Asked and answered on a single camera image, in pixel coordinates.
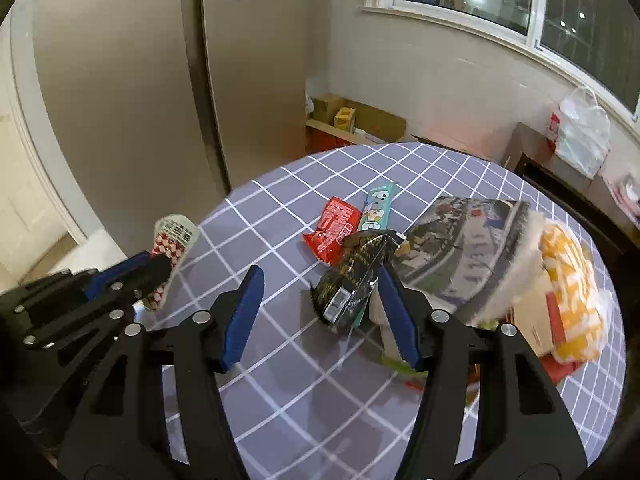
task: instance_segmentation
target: white barcode label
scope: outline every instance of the white barcode label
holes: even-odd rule
[[[331,301],[329,302],[329,305],[327,305],[327,308],[324,310],[324,313],[322,314],[324,318],[329,323],[335,323],[335,320],[338,319],[338,316],[340,316],[340,313],[343,311],[344,306],[347,304],[347,301],[349,301],[350,297],[351,293],[348,290],[340,287],[338,289],[338,292],[336,292],[331,298]]]

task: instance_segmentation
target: refrigerator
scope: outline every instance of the refrigerator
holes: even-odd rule
[[[302,0],[25,2],[12,45],[34,145],[70,196],[33,112],[40,92],[70,173],[125,254],[149,249],[162,216],[198,223],[233,189],[305,155]]]

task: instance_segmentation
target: window sill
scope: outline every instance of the window sill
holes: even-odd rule
[[[635,117],[631,111],[629,111],[628,108],[619,101],[619,99],[606,89],[606,87],[576,65],[558,56],[552,51],[547,50],[546,48],[532,48],[528,46],[524,36],[517,34],[508,28],[503,28],[499,25],[495,25],[495,23],[485,22],[485,20],[482,20],[481,18],[466,14],[462,14],[459,17],[457,16],[455,19],[450,19],[446,15],[446,12],[442,12],[449,9],[441,8],[438,8],[435,11],[429,9],[430,12],[428,13],[418,12],[413,9],[403,9],[396,6],[389,8],[360,6],[360,10],[363,12],[387,14],[390,16],[399,16],[402,18],[411,18],[414,20],[436,23],[445,27],[451,27],[468,32],[475,36],[485,38],[486,40],[493,41],[501,46],[510,48],[511,50],[515,50],[523,56],[537,61],[576,86],[589,86],[592,88],[598,97],[599,104],[606,110],[609,117],[621,123],[632,139],[636,143],[640,144],[640,132],[636,129],[638,128],[638,117]],[[498,27],[500,28],[500,33],[494,32],[493,29]]]

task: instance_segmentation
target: yellow box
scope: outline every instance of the yellow box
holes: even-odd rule
[[[355,108],[340,108],[334,119],[334,126],[339,130],[353,133],[356,123]]]

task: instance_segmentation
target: yellow and white package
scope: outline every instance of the yellow and white package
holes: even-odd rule
[[[596,286],[593,264],[567,225],[547,220],[540,240],[543,264],[553,286],[566,341],[553,352],[560,364],[598,357],[610,326],[610,293]]]

